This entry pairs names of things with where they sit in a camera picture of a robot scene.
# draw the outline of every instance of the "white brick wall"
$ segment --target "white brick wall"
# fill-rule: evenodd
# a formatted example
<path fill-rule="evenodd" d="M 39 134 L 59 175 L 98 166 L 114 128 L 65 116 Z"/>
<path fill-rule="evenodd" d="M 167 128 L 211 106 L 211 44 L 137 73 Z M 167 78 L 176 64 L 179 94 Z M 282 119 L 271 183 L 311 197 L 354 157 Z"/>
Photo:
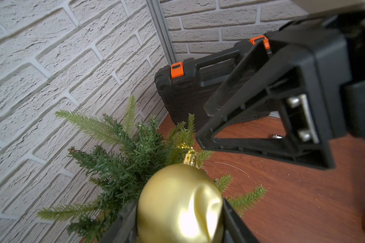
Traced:
<path fill-rule="evenodd" d="M 100 193 L 67 157 L 68 148 L 90 151 L 97 141 L 54 113 L 121 119 L 134 94 L 137 120 L 162 119 L 154 74 L 164 65 L 143 0 L 0 0 L 0 242 L 80 240 L 66 232 L 69 222 L 36 217 L 42 207 Z"/>
<path fill-rule="evenodd" d="M 178 61 L 222 51 L 306 14 L 289 0 L 161 0 L 161 6 Z"/>

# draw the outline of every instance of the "metal bolt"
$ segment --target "metal bolt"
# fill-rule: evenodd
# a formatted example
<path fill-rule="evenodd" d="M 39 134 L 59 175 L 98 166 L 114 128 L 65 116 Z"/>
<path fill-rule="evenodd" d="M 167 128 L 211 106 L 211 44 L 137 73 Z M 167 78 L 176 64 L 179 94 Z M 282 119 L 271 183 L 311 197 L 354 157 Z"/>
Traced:
<path fill-rule="evenodd" d="M 301 100 L 298 97 L 289 97 L 287 102 L 291 108 L 298 107 L 301 104 Z"/>
<path fill-rule="evenodd" d="M 297 131 L 297 134 L 299 135 L 299 138 L 303 141 L 303 142 L 308 142 L 309 140 L 311 140 L 311 134 L 309 132 L 308 129 L 301 129 Z"/>

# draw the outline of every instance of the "black tool case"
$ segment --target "black tool case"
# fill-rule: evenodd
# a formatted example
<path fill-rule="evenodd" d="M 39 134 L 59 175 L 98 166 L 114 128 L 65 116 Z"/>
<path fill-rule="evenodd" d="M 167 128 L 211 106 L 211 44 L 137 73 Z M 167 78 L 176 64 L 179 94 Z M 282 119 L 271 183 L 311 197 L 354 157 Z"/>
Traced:
<path fill-rule="evenodd" d="M 184 75 L 172 79 L 170 66 L 160 68 L 155 75 L 155 83 L 172 121 L 178 124 L 195 114 L 195 129 L 198 131 L 209 119 L 203 109 L 205 102 L 226 80 L 238 65 L 243 55 L 252 47 L 248 40 L 239 41 L 233 48 L 205 56 L 182 61 Z M 219 104 L 224 104 L 255 74 L 254 67 L 248 70 Z M 246 122 L 268 116 L 269 112 L 251 112 L 235 123 Z"/>

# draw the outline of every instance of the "gold christmas ornament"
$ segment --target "gold christmas ornament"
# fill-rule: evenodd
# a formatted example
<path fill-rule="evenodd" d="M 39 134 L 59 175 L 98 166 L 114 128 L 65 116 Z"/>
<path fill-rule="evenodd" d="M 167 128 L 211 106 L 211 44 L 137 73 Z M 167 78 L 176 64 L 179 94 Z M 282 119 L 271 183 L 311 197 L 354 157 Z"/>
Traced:
<path fill-rule="evenodd" d="M 190 166 L 196 161 L 192 150 L 186 164 L 161 169 L 143 188 L 136 213 L 141 243 L 222 241 L 222 195 L 205 172 Z"/>

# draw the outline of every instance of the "small christmas tree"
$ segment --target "small christmas tree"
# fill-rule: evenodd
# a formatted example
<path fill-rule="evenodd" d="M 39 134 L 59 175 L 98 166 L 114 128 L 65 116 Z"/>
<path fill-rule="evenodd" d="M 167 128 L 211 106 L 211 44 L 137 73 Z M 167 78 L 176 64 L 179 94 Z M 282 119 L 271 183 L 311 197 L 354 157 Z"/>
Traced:
<path fill-rule="evenodd" d="M 152 117 L 147 124 L 135 124 L 136 100 L 128 100 L 122 123 L 103 115 L 103 119 L 86 116 L 78 112 L 58 111 L 56 115 L 67 119 L 93 139 L 110 145 L 121 145 L 120 153 L 107 153 L 102 146 L 95 146 L 92 153 L 69 149 L 69 156 L 87 169 L 90 182 L 101 187 L 103 192 L 91 203 L 69 204 L 54 208 L 43 208 L 38 216 L 46 220 L 65 221 L 71 219 L 69 233 L 83 236 L 85 243 L 99 241 L 104 232 L 117 219 L 118 212 L 139 195 L 150 177 L 161 168 L 181 163 L 188 149 L 195 143 L 194 115 L 188 124 L 182 122 L 170 130 L 166 139 L 157 132 L 158 121 Z M 197 154 L 199 167 L 209 159 L 212 151 L 202 150 Z M 231 175 L 215 179 L 223 193 L 231 183 Z M 227 198 L 240 214 L 264 195 L 262 186 L 253 192 Z"/>

